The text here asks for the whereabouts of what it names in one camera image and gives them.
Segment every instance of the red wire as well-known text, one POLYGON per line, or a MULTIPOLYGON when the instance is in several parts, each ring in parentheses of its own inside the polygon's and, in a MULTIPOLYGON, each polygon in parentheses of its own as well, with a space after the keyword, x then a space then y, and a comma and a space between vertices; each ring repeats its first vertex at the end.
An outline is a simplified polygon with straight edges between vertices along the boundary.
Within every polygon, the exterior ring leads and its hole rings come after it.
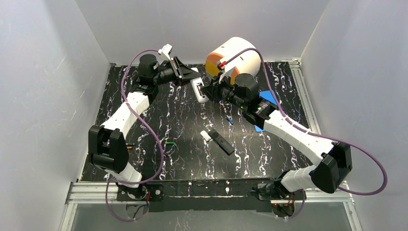
POLYGON ((292 202, 292 204, 291 205, 293 205, 294 204, 294 201, 296 200, 296 195, 295 194, 293 194, 293 202, 292 202))
POLYGON ((291 200, 292 200, 292 195, 289 197, 289 201, 288 201, 288 203, 287 203, 287 204, 285 204, 285 205, 290 205, 291 200))
POLYGON ((149 194, 147 195, 147 199, 146 199, 147 207, 149 207, 149 199, 150 199, 150 192, 149 192, 149 194))

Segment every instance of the black marble surface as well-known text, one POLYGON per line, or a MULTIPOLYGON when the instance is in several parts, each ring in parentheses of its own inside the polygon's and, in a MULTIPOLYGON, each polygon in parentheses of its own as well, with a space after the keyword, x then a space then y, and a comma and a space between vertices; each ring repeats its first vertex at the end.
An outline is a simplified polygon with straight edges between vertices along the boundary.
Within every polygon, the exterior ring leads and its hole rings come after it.
MULTIPOLYGON (((197 67, 205 77, 203 64, 197 67)), ((122 104, 120 79, 125 66, 112 67, 106 83, 96 125, 107 120, 122 104)), ((300 98, 289 64, 267 63, 268 75, 286 113, 308 127, 300 98)), ((135 75, 132 67, 129 75, 135 75)), ((127 93, 132 78, 126 82, 127 93)), ((255 79, 261 90, 267 90, 262 71, 255 79)), ((196 101, 190 85, 177 87, 173 84, 160 86, 157 98, 142 117, 156 131, 164 145, 165 165, 157 180, 204 180, 231 178, 277 177, 286 169, 298 169, 310 165, 303 154, 280 138, 268 132, 256 132, 241 115, 240 110, 229 103, 200 104, 196 101), (227 117, 232 118, 230 125, 227 117), (200 132, 215 128, 236 149, 226 155, 215 142, 205 143, 200 132)), ((158 169, 160 154, 158 146, 147 128, 137 121, 127 135, 127 142, 135 143, 129 151, 129 161, 144 176, 150 177, 158 169)), ((81 181, 106 181, 109 175, 93 165, 85 163, 81 181)))

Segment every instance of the cable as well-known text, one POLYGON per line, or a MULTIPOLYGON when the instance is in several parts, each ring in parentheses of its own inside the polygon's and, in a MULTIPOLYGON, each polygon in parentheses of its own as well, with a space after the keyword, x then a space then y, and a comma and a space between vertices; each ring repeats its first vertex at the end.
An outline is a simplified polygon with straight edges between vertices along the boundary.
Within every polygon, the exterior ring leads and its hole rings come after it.
MULTIPOLYGON (((288 117, 288 115, 285 114, 281 104, 278 101, 278 98, 275 95, 275 92, 272 90, 272 87, 270 85, 267 69, 266 69, 266 66, 265 66, 264 59, 262 58, 261 52, 259 52, 256 48, 247 48, 247 49, 239 52, 238 54, 236 54, 232 58, 230 58, 228 61, 226 61, 224 63, 224 65, 227 65, 229 62, 231 62, 232 60, 234 60, 235 58, 237 58, 238 56, 240 56, 242 53, 244 53, 246 51, 255 51, 256 53, 258 53, 259 57, 261 58, 262 69, 264 71, 265 78, 266 78, 267 83, 268 83, 269 91, 272 94, 273 99, 276 101, 276 104, 278 105, 278 109, 281 112, 282 116, 285 117, 286 122, 288 122, 290 125, 292 125, 294 128, 298 129, 301 132, 305 132, 305 133, 308 132, 306 129, 301 128, 301 127, 297 126, 295 123, 293 123, 292 120, 288 117)), ((365 148, 360 147, 357 144, 354 144, 352 142, 344 141, 344 140, 341 140, 341 139, 338 139, 338 138, 335 138, 335 137, 321 135, 321 134, 317 134, 317 133, 314 133, 314 132, 309 132, 308 134, 312 135, 312 136, 315 136, 315 137, 320 137, 320 138, 329 139, 329 140, 332 140, 332 141, 342 142, 342 143, 348 144, 348 145, 350 145, 352 147, 355 147, 355 148, 359 149, 360 151, 364 152, 368 157, 370 157, 378 165, 378 167, 380 167, 381 172, 382 172, 383 180, 382 180, 382 185, 381 185, 381 187, 379 189, 374 190, 372 192, 355 192, 355 191, 352 191, 352 190, 349 190, 349 189, 339 187, 340 190, 343 190, 345 192, 355 194, 355 195, 370 196, 370 195, 378 194, 378 193, 382 192, 385 189, 385 187, 387 186, 387 183, 388 183, 387 172, 385 171, 385 168, 380 163, 380 161, 376 157, 374 157, 368 150, 366 150, 365 148)))
POLYGON ((128 208, 130 208, 130 207, 136 207, 137 210, 136 210, 135 214, 133 215, 133 219, 135 219, 135 217, 136 217, 137 213, 139 212, 139 210, 140 210, 141 208, 145 207, 145 206, 146 206, 146 205, 126 205, 126 212, 128 213, 128 208))
MULTIPOLYGON (((159 137, 156 135, 156 133, 153 131, 153 129, 146 123, 146 121, 144 121, 144 120, 140 117, 140 115, 139 115, 135 110, 133 110, 133 108, 130 106, 130 104, 128 103, 128 98, 126 97, 125 90, 124 90, 124 88, 125 88, 125 79, 126 79, 127 76, 128 76, 128 73, 129 73, 129 70, 130 70, 130 66, 133 64, 133 62, 135 61, 135 59, 136 59, 139 55, 141 55, 142 53, 148 52, 148 51, 158 52, 157 50, 145 50, 145 51, 142 51, 142 52, 138 53, 138 54, 132 59, 132 61, 130 62, 130 64, 126 67, 126 71, 125 71, 125 73, 124 73, 124 75, 123 75, 122 82, 121 82, 121 85, 120 85, 120 89, 121 89, 121 93, 122 93, 122 98, 123 98, 123 100, 125 101, 125 103, 127 104, 127 107, 129 108, 129 110, 137 117, 138 120, 141 121, 141 123, 150 131, 150 133, 151 133, 151 134, 154 136, 154 138, 156 139, 156 142, 157 142, 157 144, 159 145, 159 150, 160 150, 161 159, 160 159, 159 169, 156 171, 156 173, 155 173, 152 177, 150 177, 150 178, 148 178, 148 179, 146 179, 146 180, 142 180, 142 181, 139 181, 139 182, 122 181, 122 180, 118 180, 118 179, 109 179, 109 180, 108 180, 108 182, 107 182, 107 184, 106 184, 106 191, 105 191, 105 202, 106 202, 106 206, 108 207, 108 210, 109 210, 109 212, 112 214, 112 216, 114 216, 114 217, 115 217, 116 219, 118 219, 118 220, 125 221, 125 222, 131 222, 131 221, 135 221, 135 220, 134 220, 134 219, 124 219, 124 218, 121 218, 121 217, 119 217, 118 215, 116 215, 116 214, 112 211, 112 209, 111 209, 111 207, 109 206, 109 203, 108 203, 108 188, 109 188, 109 183, 110 183, 111 181, 118 182, 118 183, 121 183, 121 184, 144 184, 144 183, 150 182, 150 181, 152 181, 154 178, 156 178, 156 177, 161 173, 161 171, 163 170, 164 157, 165 157, 165 156, 164 156, 164 150, 163 150, 163 147, 162 147, 162 145, 161 145, 161 142, 160 142, 159 137)), ((140 217, 137 218, 137 219, 140 219, 140 218, 144 217, 145 215, 146 215, 146 214, 143 214, 142 216, 140 216, 140 217)))
POLYGON ((289 197, 289 201, 285 205, 290 205, 291 201, 292 201, 292 195, 289 197))
POLYGON ((147 207, 149 207, 149 200, 150 200, 150 192, 149 192, 149 195, 147 196, 147 199, 146 199, 146 206, 147 207))
POLYGON ((141 200, 143 200, 144 198, 146 198, 147 194, 148 194, 148 193, 146 192, 142 198, 140 198, 140 199, 135 199, 135 200, 136 200, 136 201, 141 201, 141 200))
POLYGON ((141 205, 141 206, 139 206, 139 208, 136 210, 135 215, 133 216, 133 219, 134 219, 134 220, 138 220, 138 219, 141 218, 141 216, 138 217, 138 218, 135 218, 135 217, 136 217, 136 214, 139 212, 139 209, 140 209, 140 208, 143 208, 143 207, 145 207, 145 206, 146 206, 146 205, 141 205))
POLYGON ((113 180, 113 179, 109 179, 109 180, 108 180, 108 182, 107 182, 107 184, 106 184, 106 192, 105 192, 105 203, 106 203, 106 207, 108 207, 108 210, 109 210, 109 212, 111 213, 111 215, 112 215, 114 218, 116 218, 116 219, 118 219, 118 220, 120 220, 120 221, 124 221, 124 222, 133 222, 133 221, 136 221, 136 220, 138 220, 138 219, 144 217, 147 213, 141 215, 140 217, 138 217, 138 218, 136 218, 136 219, 134 219, 134 218, 133 218, 133 219, 124 219, 124 218, 119 217, 118 215, 116 215, 116 214, 113 212, 112 208, 109 206, 109 203, 108 203, 108 187, 109 187, 109 183, 112 182, 112 181, 114 181, 114 180, 113 180))
POLYGON ((290 205, 293 205, 295 201, 296 201, 296 195, 293 193, 293 201, 290 205))
POLYGON ((283 209, 283 207, 280 207, 280 209, 277 206, 272 205, 272 207, 276 210, 278 210, 281 213, 284 213, 287 215, 287 217, 289 217, 290 215, 285 211, 285 209, 283 209))
POLYGON ((302 191, 302 194, 303 194, 302 205, 300 206, 299 210, 298 210, 295 214, 293 214, 292 216, 288 217, 288 219, 295 218, 297 215, 299 215, 300 212, 301 212, 302 209, 303 209, 303 206, 305 205, 306 193, 305 193, 305 190, 303 190, 303 189, 302 189, 301 191, 302 191))

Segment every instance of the blue sticky note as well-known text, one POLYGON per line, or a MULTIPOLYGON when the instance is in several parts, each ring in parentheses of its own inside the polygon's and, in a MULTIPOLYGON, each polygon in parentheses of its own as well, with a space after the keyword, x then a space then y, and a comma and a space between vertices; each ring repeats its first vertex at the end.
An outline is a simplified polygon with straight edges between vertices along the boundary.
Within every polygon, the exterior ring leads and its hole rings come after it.
MULTIPOLYGON (((270 101, 271 103, 277 105, 275 99, 273 98, 273 96, 272 96, 272 94, 270 93, 269 90, 261 91, 259 93, 259 96, 266 99, 266 100, 268 100, 268 101, 270 101)), ((257 125, 254 125, 254 126, 255 126, 255 131, 256 132, 265 131, 265 130, 261 129, 260 127, 258 127, 257 125)))

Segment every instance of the small black object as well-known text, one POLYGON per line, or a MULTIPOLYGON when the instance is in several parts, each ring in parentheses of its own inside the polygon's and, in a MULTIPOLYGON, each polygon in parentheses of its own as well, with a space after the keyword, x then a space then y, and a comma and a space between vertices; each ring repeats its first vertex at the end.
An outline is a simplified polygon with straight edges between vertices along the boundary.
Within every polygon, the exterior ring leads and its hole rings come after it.
POLYGON ((89 129, 88 153, 91 164, 116 173, 123 171, 129 160, 123 133, 119 129, 110 130, 103 126, 94 125, 89 129))
POLYGON ((224 78, 221 83, 212 79, 201 91, 213 102, 229 102, 242 110, 243 117, 251 124, 264 128, 265 120, 277 109, 273 103, 259 96, 259 84, 250 74, 239 74, 234 85, 224 78))
POLYGON ((222 150, 225 151, 226 154, 231 155, 235 151, 235 148, 230 143, 228 143, 224 139, 224 137, 222 137, 215 129, 209 131, 208 135, 213 138, 213 140, 218 144, 218 146, 220 146, 222 150))
POLYGON ((325 193, 334 193, 353 168, 350 145, 338 142, 309 173, 312 182, 325 193))
POLYGON ((173 82, 177 86, 183 86, 200 76, 199 72, 188 68, 176 56, 173 57, 172 62, 166 60, 159 65, 154 55, 145 54, 140 58, 138 71, 133 77, 133 86, 130 92, 136 91, 147 95, 149 104, 152 104, 159 93, 159 85, 173 82))

